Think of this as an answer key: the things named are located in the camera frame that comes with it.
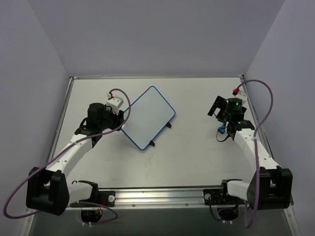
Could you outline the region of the blue bone-shaped eraser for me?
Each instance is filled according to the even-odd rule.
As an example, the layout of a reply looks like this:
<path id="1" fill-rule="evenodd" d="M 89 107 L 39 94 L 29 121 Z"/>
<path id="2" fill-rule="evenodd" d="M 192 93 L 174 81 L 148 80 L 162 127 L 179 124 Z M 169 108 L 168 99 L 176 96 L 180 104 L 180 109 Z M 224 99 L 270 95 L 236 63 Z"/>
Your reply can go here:
<path id="1" fill-rule="evenodd" d="M 220 126 L 218 128 L 218 132 L 221 133 L 221 134 L 224 134 L 225 133 L 225 124 L 223 123 L 222 126 Z"/>

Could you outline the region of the blue framed whiteboard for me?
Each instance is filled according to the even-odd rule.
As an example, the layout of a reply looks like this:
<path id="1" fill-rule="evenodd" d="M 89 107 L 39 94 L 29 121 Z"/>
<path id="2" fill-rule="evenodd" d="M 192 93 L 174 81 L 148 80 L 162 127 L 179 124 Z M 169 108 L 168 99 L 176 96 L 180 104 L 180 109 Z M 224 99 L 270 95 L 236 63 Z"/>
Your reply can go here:
<path id="1" fill-rule="evenodd" d="M 175 115 L 176 111 L 160 91 L 150 86 L 131 104 L 130 109 L 125 109 L 126 123 L 122 131 L 138 149 L 145 150 Z"/>

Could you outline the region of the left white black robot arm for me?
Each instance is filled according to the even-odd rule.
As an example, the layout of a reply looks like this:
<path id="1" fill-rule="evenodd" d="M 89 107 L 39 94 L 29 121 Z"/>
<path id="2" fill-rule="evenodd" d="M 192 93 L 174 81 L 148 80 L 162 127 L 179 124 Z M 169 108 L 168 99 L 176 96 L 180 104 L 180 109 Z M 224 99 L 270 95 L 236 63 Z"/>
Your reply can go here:
<path id="1" fill-rule="evenodd" d="M 92 103 L 70 142 L 47 166 L 31 169 L 27 185 L 28 208 L 61 215 L 71 204 L 84 202 L 94 206 L 99 201 L 98 184 L 79 180 L 67 184 L 67 177 L 81 158 L 95 147 L 104 130 L 119 131 L 124 123 L 122 103 Z"/>

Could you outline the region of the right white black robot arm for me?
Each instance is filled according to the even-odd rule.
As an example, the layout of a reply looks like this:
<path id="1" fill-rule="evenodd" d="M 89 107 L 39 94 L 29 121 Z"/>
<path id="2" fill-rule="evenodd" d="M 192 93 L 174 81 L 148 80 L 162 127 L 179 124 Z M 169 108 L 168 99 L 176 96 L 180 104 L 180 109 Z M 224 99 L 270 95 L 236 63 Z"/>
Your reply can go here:
<path id="1" fill-rule="evenodd" d="M 217 96 L 209 116 L 225 125 L 227 136 L 243 151 L 254 170 L 250 182 L 241 179 L 224 179 L 219 198 L 229 203 L 235 198 L 246 201 L 251 209 L 285 209 L 290 205 L 293 174 L 282 168 L 257 138 L 255 127 L 244 119 L 243 100 Z"/>

